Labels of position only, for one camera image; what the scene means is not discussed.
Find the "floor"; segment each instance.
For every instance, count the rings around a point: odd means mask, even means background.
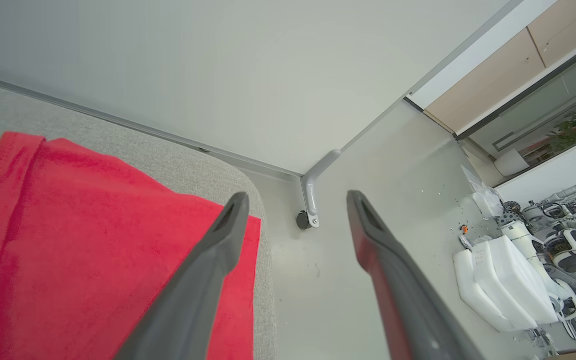
[[[374,289],[350,239],[350,189],[370,199],[488,360],[546,355],[526,332],[497,332],[459,297],[452,263],[462,248],[459,226],[467,224],[472,238],[497,235],[471,200],[461,165],[470,167],[450,134],[401,103],[319,178],[320,228],[295,225],[304,209],[297,178],[244,170],[267,212],[280,360],[388,358]],[[575,347],[566,336],[557,335],[558,349]]]

